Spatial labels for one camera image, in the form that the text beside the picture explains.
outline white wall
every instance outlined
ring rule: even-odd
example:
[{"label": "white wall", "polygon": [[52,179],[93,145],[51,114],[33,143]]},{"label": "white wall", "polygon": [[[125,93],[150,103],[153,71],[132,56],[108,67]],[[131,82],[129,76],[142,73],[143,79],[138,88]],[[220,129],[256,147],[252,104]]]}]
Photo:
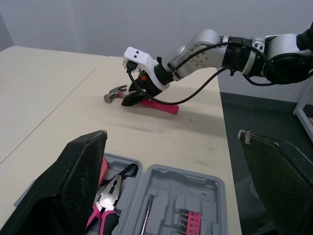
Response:
[{"label": "white wall", "polygon": [[[128,46],[165,56],[206,28],[243,37],[302,33],[312,8],[312,0],[0,0],[16,45],[115,56]],[[219,82],[222,92],[293,102],[306,84],[255,87],[227,72]]]}]

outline white table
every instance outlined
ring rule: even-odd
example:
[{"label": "white table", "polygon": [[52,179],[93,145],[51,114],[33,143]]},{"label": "white table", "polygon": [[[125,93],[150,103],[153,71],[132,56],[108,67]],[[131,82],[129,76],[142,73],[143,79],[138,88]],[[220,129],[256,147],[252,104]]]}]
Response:
[{"label": "white table", "polygon": [[[159,97],[181,100],[215,71],[200,70],[173,82]],[[176,116],[140,105],[123,107],[118,98],[105,103],[103,95],[122,84],[130,80],[121,57],[24,47],[0,53],[0,131],[6,135],[0,147],[0,226],[69,141],[105,129],[105,151],[138,159],[144,170],[162,164],[220,177],[226,185],[229,234],[241,234],[217,79],[182,104]]]}]

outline gray toolbox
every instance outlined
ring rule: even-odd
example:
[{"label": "gray toolbox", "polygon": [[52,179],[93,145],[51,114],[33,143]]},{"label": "gray toolbox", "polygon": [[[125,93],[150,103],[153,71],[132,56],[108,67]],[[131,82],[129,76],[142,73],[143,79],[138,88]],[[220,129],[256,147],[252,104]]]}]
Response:
[{"label": "gray toolbox", "polygon": [[[227,234],[226,194],[221,179],[157,164],[143,172],[140,161],[108,153],[104,157],[109,165],[107,179],[129,164],[136,163],[139,167],[136,177],[123,181],[122,194],[115,207],[120,218],[112,235],[140,234],[150,195],[154,199],[145,235],[179,235],[179,231],[183,231],[182,212],[201,213],[201,235]],[[100,220],[87,235],[97,235],[99,225]]]}]

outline hammer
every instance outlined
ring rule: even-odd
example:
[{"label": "hammer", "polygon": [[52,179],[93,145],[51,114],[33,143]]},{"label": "hammer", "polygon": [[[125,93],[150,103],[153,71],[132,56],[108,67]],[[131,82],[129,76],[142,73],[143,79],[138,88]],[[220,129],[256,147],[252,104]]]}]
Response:
[{"label": "hammer", "polygon": [[[124,94],[124,92],[126,90],[127,90],[126,85],[116,87],[116,88],[110,90],[109,93],[106,94],[103,98],[107,103],[111,103],[112,100],[116,97],[125,97],[126,94]],[[141,104],[145,105],[145,106],[149,106],[149,107],[154,108],[154,109],[158,109],[158,110],[170,113],[170,114],[174,114],[174,115],[176,115],[178,113],[178,110],[179,110],[178,105],[160,104],[160,103],[157,103],[157,102],[152,101],[152,100],[143,100],[143,101],[141,101]]]}]

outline gray floor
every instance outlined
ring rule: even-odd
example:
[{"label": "gray floor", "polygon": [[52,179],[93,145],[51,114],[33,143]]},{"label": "gray floor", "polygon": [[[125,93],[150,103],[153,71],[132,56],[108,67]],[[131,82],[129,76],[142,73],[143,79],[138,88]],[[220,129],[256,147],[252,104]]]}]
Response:
[{"label": "gray floor", "polygon": [[313,158],[313,143],[292,115],[295,104],[225,93],[221,97],[241,227],[243,235],[249,235],[266,212],[250,193],[251,176],[237,138],[239,130],[290,141],[309,158]]}]

